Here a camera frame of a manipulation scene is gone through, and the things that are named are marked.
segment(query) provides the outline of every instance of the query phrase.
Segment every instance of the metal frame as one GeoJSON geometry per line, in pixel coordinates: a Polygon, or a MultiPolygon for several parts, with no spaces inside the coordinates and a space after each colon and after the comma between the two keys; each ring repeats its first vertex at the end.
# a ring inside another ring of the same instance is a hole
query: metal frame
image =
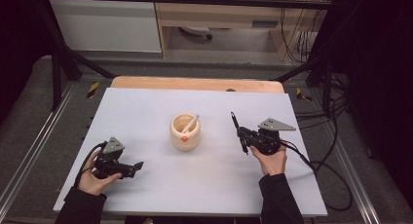
{"type": "Polygon", "coordinates": [[[49,136],[51,135],[55,125],[57,124],[58,119],[63,113],[67,103],[69,102],[70,97],[72,96],[73,90],[78,84],[76,82],[69,82],[63,92],[62,102],[59,106],[56,107],[56,110],[49,115],[48,120],[41,128],[36,139],[33,141],[30,149],[27,151],[24,159],[21,161],[18,169],[8,183],[6,189],[2,192],[0,196],[0,223],[6,217],[7,212],[12,206],[13,201],[20,188],[22,187],[26,177],[33,168],[37,158],[40,156],[43,147],[45,146],[49,136]]]}
{"type": "MultiPolygon", "coordinates": [[[[75,61],[81,62],[90,69],[96,71],[106,78],[114,78],[116,75],[107,72],[93,62],[80,56],[72,51],[64,42],[58,25],[53,21],[50,13],[45,8],[47,0],[32,0],[43,23],[46,24],[49,34],[53,39],[55,53],[54,58],[54,105],[56,109],[61,101],[61,83],[59,77],[60,68],[63,69],[69,80],[79,80],[82,76],[75,61]]],[[[152,2],[152,3],[179,3],[179,4],[204,4],[204,5],[223,5],[223,6],[246,6],[246,7],[265,7],[265,8],[293,8],[293,9],[318,9],[331,11],[348,11],[350,5],[344,3],[326,3],[326,2],[306,2],[306,1],[289,1],[289,0],[96,0],[96,1],[122,1],[122,2],[152,2]]]]}

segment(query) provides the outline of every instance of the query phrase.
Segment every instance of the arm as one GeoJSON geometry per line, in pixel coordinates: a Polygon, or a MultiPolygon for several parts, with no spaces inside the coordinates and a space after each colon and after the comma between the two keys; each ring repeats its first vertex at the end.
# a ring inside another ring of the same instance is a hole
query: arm
{"type": "Polygon", "coordinates": [[[264,198],[261,211],[262,224],[304,223],[284,174],[285,147],[281,147],[276,154],[271,156],[261,154],[253,146],[250,149],[260,162],[262,172],[265,175],[259,181],[261,194],[264,198]]]}
{"type": "Polygon", "coordinates": [[[65,203],[61,209],[56,224],[81,224],[100,223],[100,215],[103,210],[103,205],[106,201],[106,196],[101,194],[103,189],[118,180],[122,174],[116,173],[105,179],[95,177],[94,158],[97,157],[99,151],[94,152],[83,168],[78,188],[72,187],[64,199],[65,203]]]}

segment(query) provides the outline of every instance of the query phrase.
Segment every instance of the cabinet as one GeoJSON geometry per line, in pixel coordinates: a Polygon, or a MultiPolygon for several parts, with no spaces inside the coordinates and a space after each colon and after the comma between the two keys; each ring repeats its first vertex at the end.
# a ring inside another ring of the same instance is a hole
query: cabinet
{"type": "Polygon", "coordinates": [[[281,28],[282,10],[276,8],[171,3],[156,3],[155,6],[164,56],[168,55],[170,28],[174,26],[256,28],[270,31],[279,59],[286,60],[287,47],[293,50],[298,32],[319,31],[325,15],[325,11],[317,13],[316,10],[285,9],[281,28]]]}
{"type": "Polygon", "coordinates": [[[66,44],[77,51],[160,53],[153,3],[51,0],[66,44]]]}

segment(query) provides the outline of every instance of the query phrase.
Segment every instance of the white cabinet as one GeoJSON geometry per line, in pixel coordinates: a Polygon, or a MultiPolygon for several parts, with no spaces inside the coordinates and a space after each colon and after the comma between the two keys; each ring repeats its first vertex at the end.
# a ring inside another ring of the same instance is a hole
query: white cabinet
{"type": "Polygon", "coordinates": [[[66,44],[78,51],[160,53],[153,3],[51,0],[66,44]]]}

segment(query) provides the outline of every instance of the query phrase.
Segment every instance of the gray floor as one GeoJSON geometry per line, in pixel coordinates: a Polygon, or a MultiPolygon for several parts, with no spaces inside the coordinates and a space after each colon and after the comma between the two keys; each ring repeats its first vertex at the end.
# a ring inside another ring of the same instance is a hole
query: gray floor
{"type": "MultiPolygon", "coordinates": [[[[208,41],[174,29],[169,47],[169,57],[159,55],[128,55],[119,61],[119,55],[89,54],[96,63],[116,74],[140,76],[207,77],[268,80],[293,68],[291,62],[280,62],[274,47],[268,43],[268,32],[234,29],[215,29],[214,38],[208,41]]],[[[82,137],[88,132],[105,88],[110,80],[97,78],[94,72],[82,69],[86,75],[74,84],[69,99],[52,134],[36,159],[32,170],[22,184],[19,193],[7,212],[7,222],[16,217],[36,218],[47,223],[56,218],[52,212],[58,191],[82,145],[82,137]],[[100,85],[92,99],[86,95],[93,81],[100,85]]],[[[16,102],[7,120],[0,126],[0,191],[5,191],[31,143],[41,130],[52,106],[51,65],[47,59],[39,60],[24,92],[16,102]]],[[[307,73],[284,83],[296,112],[318,110],[314,101],[296,98],[296,88],[304,95],[319,93],[320,89],[307,89],[303,82],[307,73]]],[[[322,119],[299,122],[300,127],[310,126],[322,119]]],[[[345,145],[351,161],[357,169],[365,190],[373,203],[381,223],[413,223],[412,210],[406,204],[386,169],[380,161],[366,155],[366,146],[355,123],[354,113],[343,113],[338,119],[339,137],[345,145]]],[[[310,159],[320,160],[330,145],[326,125],[301,130],[310,159]]],[[[341,166],[333,152],[327,161],[341,172],[341,166]]],[[[348,202],[345,187],[329,170],[322,169],[318,176],[324,200],[333,206],[348,202]]],[[[354,203],[347,211],[329,209],[327,217],[318,217],[318,223],[364,223],[358,206],[354,203]]],[[[105,215],[104,219],[123,220],[122,216],[105,215]]]]}

